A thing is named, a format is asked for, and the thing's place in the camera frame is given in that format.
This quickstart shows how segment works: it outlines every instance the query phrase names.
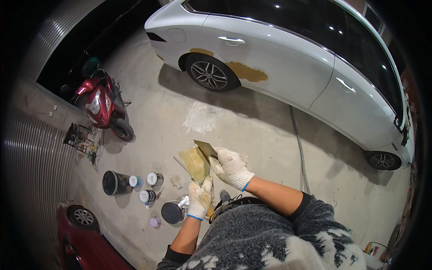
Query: black bucket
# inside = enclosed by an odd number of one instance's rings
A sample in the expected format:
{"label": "black bucket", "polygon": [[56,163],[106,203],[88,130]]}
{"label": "black bucket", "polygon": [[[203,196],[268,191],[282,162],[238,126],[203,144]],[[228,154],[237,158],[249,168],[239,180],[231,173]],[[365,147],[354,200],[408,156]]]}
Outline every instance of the black bucket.
{"label": "black bucket", "polygon": [[161,214],[169,224],[176,224],[186,217],[186,209],[178,207],[178,201],[171,201],[162,206]]}
{"label": "black bucket", "polygon": [[128,194],[133,190],[129,185],[129,176],[114,171],[105,172],[102,187],[109,196]]}

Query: scooter wheel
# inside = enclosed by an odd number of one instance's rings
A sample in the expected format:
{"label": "scooter wheel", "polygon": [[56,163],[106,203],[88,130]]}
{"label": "scooter wheel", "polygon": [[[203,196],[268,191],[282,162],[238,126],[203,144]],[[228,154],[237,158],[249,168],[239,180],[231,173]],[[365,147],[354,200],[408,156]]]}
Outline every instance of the scooter wheel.
{"label": "scooter wheel", "polygon": [[133,140],[133,129],[122,118],[116,118],[111,121],[111,129],[114,131],[115,135],[125,142],[130,142]]}

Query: hand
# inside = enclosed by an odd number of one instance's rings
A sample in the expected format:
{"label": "hand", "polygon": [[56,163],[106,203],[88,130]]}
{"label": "hand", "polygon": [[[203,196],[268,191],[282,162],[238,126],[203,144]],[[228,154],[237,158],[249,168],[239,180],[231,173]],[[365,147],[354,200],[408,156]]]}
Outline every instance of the hand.
{"label": "hand", "polygon": [[213,177],[207,176],[204,179],[202,187],[195,182],[191,181],[189,185],[189,210],[187,215],[199,220],[203,220],[206,216],[207,210],[210,207],[212,197],[211,188],[213,186]]}
{"label": "hand", "polygon": [[223,147],[214,147],[214,149],[218,159],[209,157],[209,161],[217,177],[230,186],[244,191],[255,174],[248,171],[239,153]]}

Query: paint can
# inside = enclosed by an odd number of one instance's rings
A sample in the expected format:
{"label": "paint can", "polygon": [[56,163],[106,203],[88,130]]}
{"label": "paint can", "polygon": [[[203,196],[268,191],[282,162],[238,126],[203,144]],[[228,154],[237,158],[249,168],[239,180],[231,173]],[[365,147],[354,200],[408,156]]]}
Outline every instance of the paint can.
{"label": "paint can", "polygon": [[109,196],[123,195],[132,192],[128,175],[114,171],[106,171],[102,178],[102,188]]}
{"label": "paint can", "polygon": [[142,203],[150,203],[156,200],[156,193],[152,190],[143,189],[140,192],[140,201]]}
{"label": "paint can", "polygon": [[131,175],[129,177],[129,185],[131,187],[142,187],[143,186],[143,178],[138,175]]}
{"label": "paint can", "polygon": [[150,218],[149,223],[150,223],[150,226],[152,226],[153,228],[159,229],[161,224],[162,224],[162,221],[161,221],[160,217],[154,216],[154,217]]}
{"label": "paint can", "polygon": [[158,172],[149,172],[147,183],[152,187],[160,186],[163,183],[163,175]]}
{"label": "paint can", "polygon": [[178,207],[179,201],[173,200],[165,203],[162,206],[161,214],[162,218],[169,224],[176,224],[183,222],[187,216],[187,210],[185,208]]}

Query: metal stand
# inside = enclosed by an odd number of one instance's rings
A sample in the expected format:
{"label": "metal stand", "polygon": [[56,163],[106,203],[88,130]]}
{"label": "metal stand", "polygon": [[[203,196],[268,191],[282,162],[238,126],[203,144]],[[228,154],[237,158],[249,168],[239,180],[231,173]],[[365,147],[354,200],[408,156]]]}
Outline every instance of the metal stand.
{"label": "metal stand", "polygon": [[64,138],[63,143],[72,146],[73,148],[84,154],[87,154],[81,146],[90,145],[90,143],[94,144],[92,140],[87,138],[89,132],[90,129],[88,127],[72,123],[70,124],[70,128],[66,133],[66,137]]}

